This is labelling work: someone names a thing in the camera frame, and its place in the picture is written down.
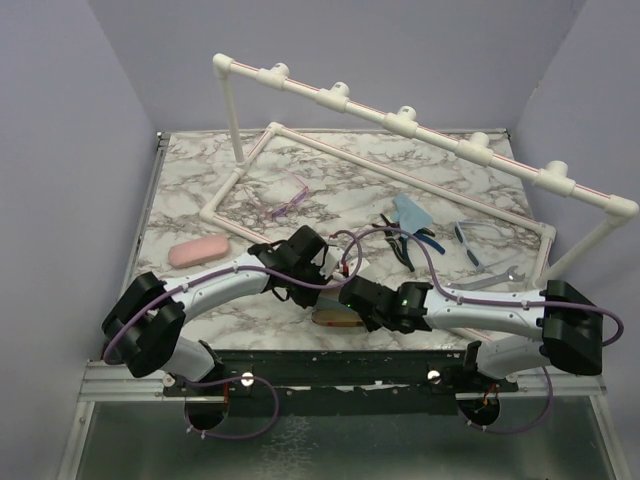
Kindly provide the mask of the plaid glasses case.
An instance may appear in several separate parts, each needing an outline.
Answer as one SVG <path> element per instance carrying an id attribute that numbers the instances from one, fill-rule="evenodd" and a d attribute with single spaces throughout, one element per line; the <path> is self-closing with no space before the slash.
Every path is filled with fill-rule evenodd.
<path id="1" fill-rule="evenodd" d="M 315 309 L 312 321 L 320 326 L 331 328 L 362 328 L 365 326 L 360 316 L 352 310 Z"/>

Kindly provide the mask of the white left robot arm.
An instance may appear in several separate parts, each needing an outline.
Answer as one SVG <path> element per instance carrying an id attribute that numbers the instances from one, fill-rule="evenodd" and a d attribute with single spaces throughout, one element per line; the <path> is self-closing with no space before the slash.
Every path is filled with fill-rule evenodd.
<path id="1" fill-rule="evenodd" d="M 186 377 L 195 392 L 206 395 L 220 385 L 221 371 L 203 342 L 181 338 L 184 325 L 241 297 L 284 290 L 286 299 L 307 308 L 327 288 L 341 259 L 308 226 L 290 238 L 252 245 L 218 267 L 181 278 L 137 276 L 102 323 L 107 341 L 103 359 L 123 363 L 135 378 L 158 370 Z"/>

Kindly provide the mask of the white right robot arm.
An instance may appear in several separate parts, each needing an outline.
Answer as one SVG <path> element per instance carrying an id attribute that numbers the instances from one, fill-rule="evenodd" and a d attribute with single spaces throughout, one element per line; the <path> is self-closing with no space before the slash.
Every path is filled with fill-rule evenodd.
<path id="1" fill-rule="evenodd" d="M 470 292 L 427 282 L 397 289 L 356 277 L 339 301 L 355 311 L 368 330 L 475 329 L 502 334 L 471 347 L 459 367 L 461 383 L 481 391 L 494 379 L 553 366 L 580 376 L 602 372 L 603 314 L 571 285 L 552 281 L 543 290 Z"/>

